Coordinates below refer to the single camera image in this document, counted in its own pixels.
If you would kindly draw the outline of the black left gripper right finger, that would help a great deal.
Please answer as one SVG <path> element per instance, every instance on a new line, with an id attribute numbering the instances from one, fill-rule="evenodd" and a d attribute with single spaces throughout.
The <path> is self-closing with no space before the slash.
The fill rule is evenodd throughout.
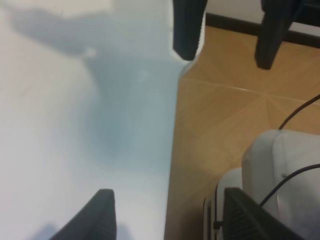
<path id="1" fill-rule="evenodd" d="M 235 187 L 224 190 L 222 236 L 225 240 L 302 239 Z"/>

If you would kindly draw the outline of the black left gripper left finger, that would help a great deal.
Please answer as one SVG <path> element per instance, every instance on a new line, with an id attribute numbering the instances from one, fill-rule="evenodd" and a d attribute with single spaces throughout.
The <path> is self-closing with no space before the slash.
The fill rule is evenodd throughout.
<path id="1" fill-rule="evenodd" d="M 51 239 L 115 240 L 116 238 L 115 193 L 112 189 L 100 189 Z"/>

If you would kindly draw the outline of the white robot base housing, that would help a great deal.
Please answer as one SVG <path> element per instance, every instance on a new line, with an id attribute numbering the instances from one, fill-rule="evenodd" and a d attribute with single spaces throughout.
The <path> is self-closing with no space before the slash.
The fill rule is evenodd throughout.
<path id="1" fill-rule="evenodd" d="M 320 237 L 320 137 L 269 130 L 246 150 L 241 167 L 225 173 L 203 203 L 203 238 L 223 239 L 224 191 L 243 190 L 306 240 Z"/>

